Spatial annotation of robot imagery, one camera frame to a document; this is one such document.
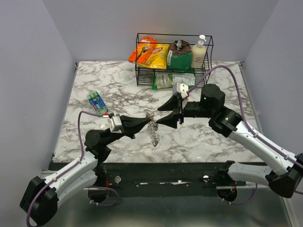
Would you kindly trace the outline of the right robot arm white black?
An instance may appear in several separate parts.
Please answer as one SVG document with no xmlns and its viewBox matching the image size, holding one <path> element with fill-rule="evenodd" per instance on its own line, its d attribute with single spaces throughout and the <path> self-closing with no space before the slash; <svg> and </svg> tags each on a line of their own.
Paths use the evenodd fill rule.
<svg viewBox="0 0 303 227">
<path fill-rule="evenodd" d="M 174 84 L 173 95 L 158 108 L 158 111 L 171 113 L 157 123 L 177 128 L 185 117 L 208 118 L 208 125 L 212 130 L 241 144 L 265 162 L 265 166 L 229 162 L 218 173 L 221 184 L 229 185 L 233 181 L 251 182 L 268 186 L 276 194 L 291 198 L 303 178 L 303 156 L 277 146 L 246 123 L 240 114 L 226 107 L 225 93 L 217 85 L 203 86 L 199 102 L 188 101 L 187 92 L 187 85 Z"/>
</svg>

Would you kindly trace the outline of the metal toothed key ring disc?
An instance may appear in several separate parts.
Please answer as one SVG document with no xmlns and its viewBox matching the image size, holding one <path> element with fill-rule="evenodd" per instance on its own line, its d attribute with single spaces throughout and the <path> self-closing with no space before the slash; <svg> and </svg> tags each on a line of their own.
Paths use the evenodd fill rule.
<svg viewBox="0 0 303 227">
<path fill-rule="evenodd" d="M 147 130 L 149 132 L 151 143 L 154 147 L 156 147 L 160 141 L 159 134 L 157 133 L 158 124 L 154 119 L 154 115 L 152 115 L 151 113 L 147 112 L 146 117 L 150 119 L 147 126 Z"/>
</svg>

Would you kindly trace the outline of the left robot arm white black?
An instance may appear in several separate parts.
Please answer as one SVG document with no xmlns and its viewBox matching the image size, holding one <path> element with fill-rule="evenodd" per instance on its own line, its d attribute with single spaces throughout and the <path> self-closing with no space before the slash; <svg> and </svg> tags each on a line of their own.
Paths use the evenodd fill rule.
<svg viewBox="0 0 303 227">
<path fill-rule="evenodd" d="M 27 214 L 26 225 L 40 227 L 50 221 L 60 205 L 86 187 L 99 187 L 105 175 L 94 170 L 104 162 L 111 152 L 108 145 L 126 136 L 135 135 L 147 125 L 150 118 L 134 118 L 118 114 L 105 114 L 100 117 L 108 120 L 105 130 L 89 130 L 85 140 L 80 141 L 80 156 L 57 172 L 30 180 L 19 204 Z"/>
</svg>

